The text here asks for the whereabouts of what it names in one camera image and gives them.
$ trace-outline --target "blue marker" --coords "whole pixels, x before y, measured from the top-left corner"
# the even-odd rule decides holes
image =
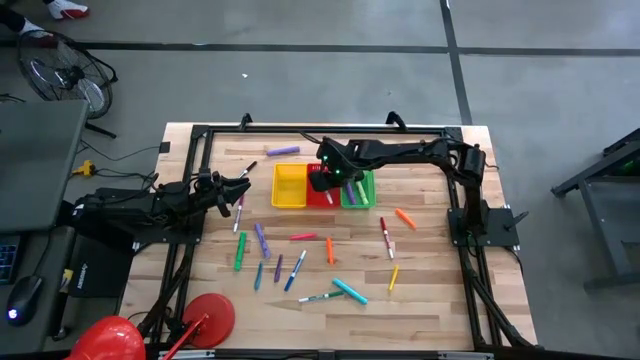
[[[339,287],[340,289],[342,289],[342,291],[344,291],[347,294],[349,294],[352,298],[358,300],[360,302],[360,304],[367,305],[367,303],[369,302],[369,300],[367,300],[366,297],[358,294],[355,290],[350,288],[349,285],[343,283],[342,280],[340,280],[338,278],[334,278],[333,279],[333,284],[335,286]]]
[[[300,258],[298,258],[298,262],[296,263],[296,267],[293,268],[291,276],[289,276],[289,280],[287,280],[287,285],[285,285],[284,291],[289,291],[291,284],[293,284],[293,279],[296,278],[296,274],[298,273],[298,270],[300,270],[300,265],[302,265],[302,260],[304,260],[305,255],[307,255],[307,250],[302,250],[302,254],[300,254]]]
[[[260,289],[260,281],[262,280],[262,261],[258,265],[258,275],[256,275],[256,282],[253,284],[253,289],[258,291]]]

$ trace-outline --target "wooden table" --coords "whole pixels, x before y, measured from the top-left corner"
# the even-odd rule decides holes
[[[171,142],[171,151],[159,156],[156,167],[160,173],[159,182],[181,180],[192,125],[167,124],[163,141]],[[487,127],[466,126],[462,129],[464,141],[480,144],[487,153],[487,162],[495,164]],[[344,142],[358,137],[378,138],[390,143],[414,142],[421,138],[400,134],[330,136]],[[269,149],[292,145],[300,146],[300,154],[266,156]],[[251,189],[246,194],[240,223],[240,229],[247,232],[242,270],[233,270],[238,243],[238,234],[231,231],[233,216],[224,219],[217,211],[210,211],[202,242],[196,247],[187,303],[203,293],[215,292],[227,296],[236,311],[233,333],[220,347],[472,349],[460,263],[449,240],[445,213],[450,205],[442,172],[428,164],[388,165],[376,170],[378,204],[368,211],[272,207],[274,164],[317,162],[316,150],[317,145],[297,134],[215,135],[211,169],[235,177],[253,160],[258,161],[249,174]],[[485,169],[483,191],[491,207],[504,204],[497,169]],[[396,207],[410,214],[418,224],[417,231],[410,230],[396,217]],[[380,216],[387,220],[396,254],[394,261],[387,255]],[[253,231],[256,222],[263,224],[273,254],[265,264],[262,286],[257,292],[253,283],[262,256]],[[288,240],[289,235],[304,232],[316,232],[319,239]],[[336,263],[332,266],[327,263],[324,242],[327,236],[333,238]],[[306,259],[291,290],[285,293],[284,283],[303,249],[307,250]],[[166,245],[156,244],[135,257],[120,315],[126,317],[151,308],[158,296],[166,252]],[[487,248],[486,253],[497,303],[521,334],[535,343],[517,262],[503,249]],[[282,279],[274,284],[273,273],[279,254],[284,254]],[[389,293],[387,286],[394,264],[400,266],[400,272],[395,289]],[[349,298],[298,303],[298,298],[336,290],[331,284],[334,277],[368,297],[369,304],[363,306]],[[479,310],[483,334],[489,339],[486,312],[483,306]],[[134,323],[140,320],[141,315],[132,318]]]

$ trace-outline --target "fan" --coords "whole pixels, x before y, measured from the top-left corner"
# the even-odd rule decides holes
[[[65,35],[46,30],[24,33],[18,39],[18,63],[31,88],[44,100],[86,100],[89,119],[103,116],[111,107],[111,84],[118,81],[115,70]],[[102,66],[111,71],[111,78]],[[116,137],[89,123],[85,127]]]

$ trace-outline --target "green marker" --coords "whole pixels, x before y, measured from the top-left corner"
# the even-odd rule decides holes
[[[329,299],[329,298],[340,296],[340,295],[344,295],[344,291],[334,291],[332,293],[326,293],[322,295],[311,296],[308,298],[302,298],[302,299],[298,299],[298,302],[302,303],[302,302],[323,300],[323,299]]]
[[[236,265],[234,269],[240,271],[242,268],[242,258],[244,257],[244,242],[247,240],[247,233],[241,232],[240,239],[238,240],[238,251],[236,252]]]

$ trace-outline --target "gray floor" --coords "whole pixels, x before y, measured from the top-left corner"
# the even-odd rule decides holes
[[[77,39],[244,44],[446,45],[437,0],[88,1],[78,22],[45,20],[37,0],[17,8]],[[460,46],[637,48],[634,0],[451,0]],[[448,55],[92,51],[121,81],[97,123],[115,141],[85,140],[118,156],[157,144],[168,121],[380,122],[389,110],[409,123],[460,124]],[[35,100],[0,49],[0,93]],[[640,288],[587,294],[607,273],[576,194],[549,192],[640,125],[640,58],[464,56],[473,123],[488,125],[508,202],[531,215],[519,225],[525,283],[541,345],[554,350],[640,355]],[[100,166],[150,171],[156,156]],[[105,184],[74,179],[70,200]]]

